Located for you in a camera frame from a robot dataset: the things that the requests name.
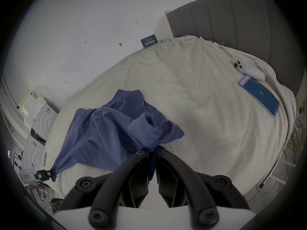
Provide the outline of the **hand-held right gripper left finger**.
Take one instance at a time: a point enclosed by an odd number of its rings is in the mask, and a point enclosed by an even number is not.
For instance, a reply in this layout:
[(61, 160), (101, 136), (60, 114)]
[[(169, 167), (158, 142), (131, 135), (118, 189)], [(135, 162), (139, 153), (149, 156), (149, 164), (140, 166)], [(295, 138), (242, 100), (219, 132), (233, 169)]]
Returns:
[(79, 178), (59, 211), (90, 207), (91, 226), (115, 226), (119, 206), (138, 209), (148, 195), (148, 163), (149, 152), (139, 151), (112, 173)]

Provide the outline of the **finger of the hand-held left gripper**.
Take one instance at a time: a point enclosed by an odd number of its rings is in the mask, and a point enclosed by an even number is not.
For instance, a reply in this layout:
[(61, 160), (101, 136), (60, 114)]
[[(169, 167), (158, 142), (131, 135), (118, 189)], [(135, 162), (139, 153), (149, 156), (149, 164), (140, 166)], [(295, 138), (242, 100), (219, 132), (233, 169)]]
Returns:
[(52, 178), (52, 171), (40, 170), (36, 171), (35, 178), (41, 182), (48, 181)]

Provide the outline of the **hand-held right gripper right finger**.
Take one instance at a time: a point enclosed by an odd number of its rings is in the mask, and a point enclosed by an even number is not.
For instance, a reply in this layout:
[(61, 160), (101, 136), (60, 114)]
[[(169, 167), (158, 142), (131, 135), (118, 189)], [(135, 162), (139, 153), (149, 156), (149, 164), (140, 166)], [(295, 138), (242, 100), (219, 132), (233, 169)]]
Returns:
[(162, 146), (156, 148), (156, 176), (159, 194), (169, 208), (189, 206), (192, 226), (215, 226), (221, 219), (218, 206), (250, 211), (229, 177), (195, 172)]

